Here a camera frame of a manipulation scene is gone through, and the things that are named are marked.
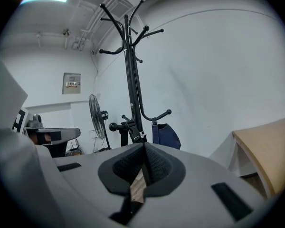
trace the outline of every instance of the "standing fan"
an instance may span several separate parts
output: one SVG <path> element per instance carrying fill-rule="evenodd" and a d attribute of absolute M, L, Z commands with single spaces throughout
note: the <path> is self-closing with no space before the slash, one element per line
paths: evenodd
<path fill-rule="evenodd" d="M 89 97 L 89 104 L 90 104 L 90 113 L 91 113 L 91 118 L 92 122 L 95 128 L 95 132 L 97 136 L 101 139 L 106 140 L 106 143 L 108 144 L 108 149 L 110 150 L 110 144 L 108 140 L 108 136 L 106 135 L 105 131 L 105 120 L 108 119 L 109 114 L 107 111 L 100 111 L 99 104 L 97 101 L 97 98 L 95 95 L 90 95 Z"/>

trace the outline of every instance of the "wooden table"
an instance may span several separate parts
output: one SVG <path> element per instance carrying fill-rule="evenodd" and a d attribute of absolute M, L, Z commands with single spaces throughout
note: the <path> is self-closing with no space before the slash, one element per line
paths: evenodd
<path fill-rule="evenodd" d="M 260 176 L 270 197 L 285 188 L 285 118 L 232 132 Z"/>

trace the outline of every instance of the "blue bag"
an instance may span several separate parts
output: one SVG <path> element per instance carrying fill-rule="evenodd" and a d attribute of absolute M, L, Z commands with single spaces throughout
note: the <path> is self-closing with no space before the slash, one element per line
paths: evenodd
<path fill-rule="evenodd" d="M 181 148 L 181 142 L 175 131 L 168 124 L 158 124 L 156 118 L 152 118 L 153 143 L 172 147 Z"/>

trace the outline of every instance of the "desk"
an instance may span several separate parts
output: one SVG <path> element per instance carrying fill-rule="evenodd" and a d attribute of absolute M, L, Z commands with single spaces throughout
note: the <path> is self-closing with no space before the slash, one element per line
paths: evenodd
<path fill-rule="evenodd" d="M 270 197 L 285 188 L 285 118 L 232 132 L 260 176 Z"/>

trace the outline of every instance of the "floor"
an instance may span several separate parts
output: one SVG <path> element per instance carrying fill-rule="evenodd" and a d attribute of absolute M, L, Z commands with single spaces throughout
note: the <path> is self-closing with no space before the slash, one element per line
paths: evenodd
<path fill-rule="evenodd" d="M 257 173 L 241 177 L 243 180 L 248 182 L 251 186 L 253 186 L 265 199 L 266 192 L 262 181 Z M 143 178 L 143 172 L 140 170 L 134 182 L 130 186 L 131 190 L 131 201 L 137 201 L 143 203 L 143 190 L 146 188 L 146 183 Z"/>

